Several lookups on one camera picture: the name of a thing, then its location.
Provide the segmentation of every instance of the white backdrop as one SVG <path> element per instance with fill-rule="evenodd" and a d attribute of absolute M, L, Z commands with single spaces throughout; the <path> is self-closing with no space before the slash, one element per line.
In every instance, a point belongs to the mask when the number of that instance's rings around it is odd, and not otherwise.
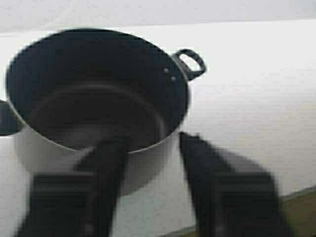
<path fill-rule="evenodd" d="M 0 32 L 316 18 L 316 0 L 0 0 Z"/>

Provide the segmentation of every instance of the wooden floor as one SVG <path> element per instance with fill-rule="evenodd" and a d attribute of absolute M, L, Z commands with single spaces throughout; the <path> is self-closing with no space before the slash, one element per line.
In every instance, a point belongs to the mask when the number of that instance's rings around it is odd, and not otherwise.
<path fill-rule="evenodd" d="M 283 211 L 296 237 L 316 237 L 316 192 L 283 202 Z M 182 237 L 198 237 L 190 233 Z"/>

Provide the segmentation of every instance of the pot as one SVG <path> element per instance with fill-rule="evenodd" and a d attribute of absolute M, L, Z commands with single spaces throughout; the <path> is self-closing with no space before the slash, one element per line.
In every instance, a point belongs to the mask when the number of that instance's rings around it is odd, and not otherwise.
<path fill-rule="evenodd" d="M 196 60 L 192 71 L 180 56 Z M 206 71 L 192 50 L 169 56 L 139 37 L 66 30 L 23 49 L 6 74 L 1 135 L 30 172 L 113 136 L 131 138 L 123 194 L 159 173 L 189 106 L 188 82 Z M 75 160 L 67 159 L 69 169 Z"/>

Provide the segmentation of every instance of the pot handle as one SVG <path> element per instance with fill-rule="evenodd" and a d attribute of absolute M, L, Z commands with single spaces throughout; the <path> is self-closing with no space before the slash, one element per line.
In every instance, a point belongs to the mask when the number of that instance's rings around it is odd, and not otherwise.
<path fill-rule="evenodd" d="M 183 62 L 183 60 L 180 58 L 182 54 L 185 54 L 189 56 L 190 58 L 194 59 L 200 66 L 200 70 L 192 71 L 189 68 L 189 66 L 185 62 Z M 189 81 L 201 76 L 203 73 L 206 72 L 206 65 L 204 64 L 203 59 L 191 49 L 186 49 L 186 48 L 180 49 L 178 52 L 174 53 L 171 57 L 176 61 L 176 63 L 178 63 L 179 67 L 182 68 L 182 70 L 187 75 Z"/>
<path fill-rule="evenodd" d="M 0 100 L 0 136 L 14 134 L 21 130 L 21 123 L 13 114 L 9 104 Z"/>

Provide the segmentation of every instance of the white table surface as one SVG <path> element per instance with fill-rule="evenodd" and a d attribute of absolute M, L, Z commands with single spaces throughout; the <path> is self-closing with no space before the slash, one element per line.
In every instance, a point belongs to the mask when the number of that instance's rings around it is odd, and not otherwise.
<path fill-rule="evenodd" d="M 316 20 L 119 28 L 168 53 L 192 48 L 208 65 L 190 82 L 183 130 L 245 155 L 275 175 L 280 195 L 316 184 Z M 0 97 L 18 50 L 49 32 L 0 35 Z M 26 211 L 30 175 L 0 138 L 0 233 L 12 236 Z M 195 224 L 178 150 L 159 176 L 122 197 L 115 237 L 155 237 Z"/>

